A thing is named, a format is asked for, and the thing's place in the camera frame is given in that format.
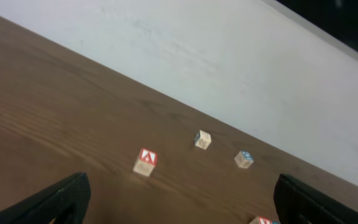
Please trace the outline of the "red letter A block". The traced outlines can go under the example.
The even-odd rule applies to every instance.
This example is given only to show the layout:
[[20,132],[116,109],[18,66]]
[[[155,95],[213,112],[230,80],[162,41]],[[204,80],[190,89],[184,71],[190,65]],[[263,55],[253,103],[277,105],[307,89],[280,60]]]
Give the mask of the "red letter A block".
[[133,171],[149,177],[157,165],[158,154],[146,148],[142,148],[135,161]]

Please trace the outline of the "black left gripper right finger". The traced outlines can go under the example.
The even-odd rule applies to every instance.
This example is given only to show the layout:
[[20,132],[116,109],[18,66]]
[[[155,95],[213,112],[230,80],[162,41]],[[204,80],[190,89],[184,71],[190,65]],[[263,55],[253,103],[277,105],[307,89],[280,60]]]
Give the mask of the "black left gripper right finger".
[[282,224],[358,224],[357,211],[288,174],[280,174],[273,201]]

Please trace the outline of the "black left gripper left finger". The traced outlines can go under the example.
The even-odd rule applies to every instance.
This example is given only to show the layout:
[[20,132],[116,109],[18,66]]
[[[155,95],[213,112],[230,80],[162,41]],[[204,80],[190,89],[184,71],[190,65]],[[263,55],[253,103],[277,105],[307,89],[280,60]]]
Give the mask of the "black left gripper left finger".
[[82,224],[90,198],[88,176],[77,172],[0,211],[0,224]]

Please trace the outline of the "red letter I block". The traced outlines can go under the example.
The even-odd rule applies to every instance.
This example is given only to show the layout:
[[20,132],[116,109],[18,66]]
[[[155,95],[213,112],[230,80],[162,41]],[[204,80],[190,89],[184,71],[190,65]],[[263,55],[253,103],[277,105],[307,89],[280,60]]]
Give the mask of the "red letter I block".
[[268,218],[257,216],[253,220],[251,220],[248,224],[273,224],[273,221],[269,220]]

